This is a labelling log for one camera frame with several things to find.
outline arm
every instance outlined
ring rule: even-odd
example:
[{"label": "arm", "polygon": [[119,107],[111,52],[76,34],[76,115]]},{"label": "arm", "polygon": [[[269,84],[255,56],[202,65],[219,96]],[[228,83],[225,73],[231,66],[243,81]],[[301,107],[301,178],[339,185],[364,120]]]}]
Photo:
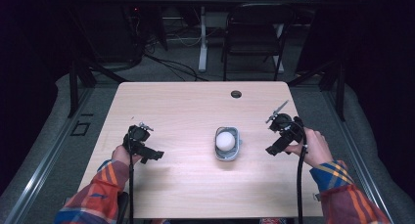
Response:
[{"label": "arm", "polygon": [[[133,162],[140,159],[133,157]],[[54,223],[116,223],[117,196],[129,178],[129,154],[118,146],[112,159],[101,165],[91,183],[74,195],[58,212]]]},{"label": "arm", "polygon": [[[320,191],[326,223],[391,223],[385,214],[359,191],[341,160],[333,160],[328,144],[318,131],[305,128],[308,153],[304,161]],[[300,154],[302,144],[286,152]]]}]

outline round white object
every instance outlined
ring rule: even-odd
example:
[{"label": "round white object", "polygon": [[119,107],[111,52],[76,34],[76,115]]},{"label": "round white object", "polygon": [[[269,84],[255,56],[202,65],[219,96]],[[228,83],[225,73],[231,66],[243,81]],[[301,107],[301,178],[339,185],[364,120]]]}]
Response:
[{"label": "round white object", "polygon": [[223,152],[231,150],[235,146],[235,137],[229,132],[221,132],[216,136],[216,147]]}]

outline chair backrest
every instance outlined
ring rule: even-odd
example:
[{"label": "chair backrest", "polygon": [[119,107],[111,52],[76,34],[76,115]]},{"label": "chair backrest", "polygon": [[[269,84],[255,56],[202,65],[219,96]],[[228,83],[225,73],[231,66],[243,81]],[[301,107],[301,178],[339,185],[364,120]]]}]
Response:
[{"label": "chair backrest", "polygon": [[294,10],[285,4],[246,3],[236,6],[227,18],[229,24],[287,24],[296,19]]}]

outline person's left hand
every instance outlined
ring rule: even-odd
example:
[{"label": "person's left hand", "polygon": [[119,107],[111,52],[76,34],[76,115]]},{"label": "person's left hand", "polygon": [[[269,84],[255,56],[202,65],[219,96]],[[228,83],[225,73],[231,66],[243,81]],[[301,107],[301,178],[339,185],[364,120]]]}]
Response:
[{"label": "person's left hand", "polygon": [[[142,158],[141,156],[133,155],[132,162],[135,164],[141,158]],[[115,150],[113,151],[112,159],[121,161],[125,163],[127,166],[130,164],[129,152],[125,149],[123,145],[119,145],[115,148]]]}]

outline sleeve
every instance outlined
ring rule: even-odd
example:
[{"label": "sleeve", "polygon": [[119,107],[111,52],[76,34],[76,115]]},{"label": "sleeve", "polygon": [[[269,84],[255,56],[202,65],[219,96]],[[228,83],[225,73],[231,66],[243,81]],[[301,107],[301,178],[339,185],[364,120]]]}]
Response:
[{"label": "sleeve", "polygon": [[310,173],[320,191],[326,223],[391,223],[353,184],[342,161],[320,164]]},{"label": "sleeve", "polygon": [[128,178],[127,165],[117,160],[105,161],[91,183],[57,213],[54,223],[116,223],[117,196]]}]

